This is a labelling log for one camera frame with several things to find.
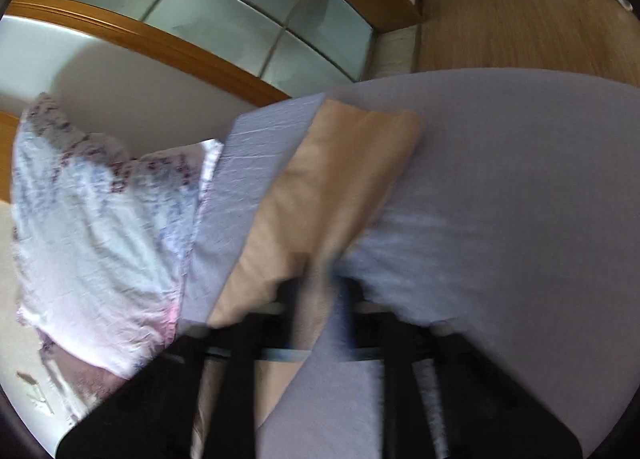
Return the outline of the tan fleece garment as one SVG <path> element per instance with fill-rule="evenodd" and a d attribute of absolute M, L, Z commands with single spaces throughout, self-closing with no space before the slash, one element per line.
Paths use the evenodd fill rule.
<path fill-rule="evenodd" d="M 241 116 L 196 219 L 182 318 L 237 323 L 300 277 L 293 343 L 308 353 L 333 307 L 331 261 L 380 212 L 422 132 L 410 110 L 318 96 Z"/>

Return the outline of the pink floral pillow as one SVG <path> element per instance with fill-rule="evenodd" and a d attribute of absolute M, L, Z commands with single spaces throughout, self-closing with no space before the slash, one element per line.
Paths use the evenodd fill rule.
<path fill-rule="evenodd" d="M 21 115 L 12 158 L 18 316 L 73 420 L 175 337 L 196 219 L 222 146 L 136 157 L 86 133 L 48 95 Z"/>

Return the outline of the lavender bed sheet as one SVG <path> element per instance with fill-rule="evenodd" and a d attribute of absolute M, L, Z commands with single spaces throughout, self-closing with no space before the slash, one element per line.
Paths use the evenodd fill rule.
<path fill-rule="evenodd" d="M 204 320 L 259 202 L 323 98 L 409 109 L 420 146 L 346 257 L 413 323 L 451 321 L 589 457 L 639 389 L 639 88 L 480 68 L 343 86 L 239 116 L 195 239 L 183 317 Z M 329 326 L 258 433 L 258 458 L 379 458 L 380 367 L 338 358 Z"/>

